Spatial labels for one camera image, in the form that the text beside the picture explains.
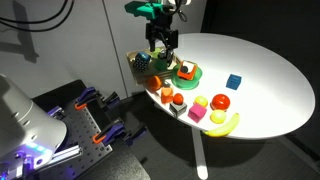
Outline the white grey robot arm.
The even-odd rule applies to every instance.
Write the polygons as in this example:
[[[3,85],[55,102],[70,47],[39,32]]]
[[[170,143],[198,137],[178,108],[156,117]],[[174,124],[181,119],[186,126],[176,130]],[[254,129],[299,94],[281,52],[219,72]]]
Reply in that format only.
[[[146,24],[145,37],[151,52],[155,51],[156,40],[160,40],[165,45],[163,59],[167,61],[167,66],[172,64],[173,50],[178,47],[179,32],[171,29],[172,19],[175,14],[178,14],[180,19],[186,22],[187,17],[180,7],[187,4],[187,0],[150,0],[147,3],[154,16]]]

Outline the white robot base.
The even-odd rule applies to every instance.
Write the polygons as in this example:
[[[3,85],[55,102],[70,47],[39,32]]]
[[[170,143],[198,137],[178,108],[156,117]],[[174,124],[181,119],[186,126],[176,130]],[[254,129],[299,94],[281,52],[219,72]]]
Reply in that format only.
[[[1,180],[45,167],[64,141],[64,122],[49,116],[7,76],[0,75]]]

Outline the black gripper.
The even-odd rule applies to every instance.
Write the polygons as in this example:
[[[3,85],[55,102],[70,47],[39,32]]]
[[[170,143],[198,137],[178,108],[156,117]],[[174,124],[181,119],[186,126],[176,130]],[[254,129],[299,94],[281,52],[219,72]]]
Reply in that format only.
[[[150,52],[155,51],[156,40],[165,45],[165,59],[167,66],[172,64],[173,49],[178,47],[178,31],[170,28],[172,16],[160,14],[156,19],[146,24],[145,38],[150,45]]]

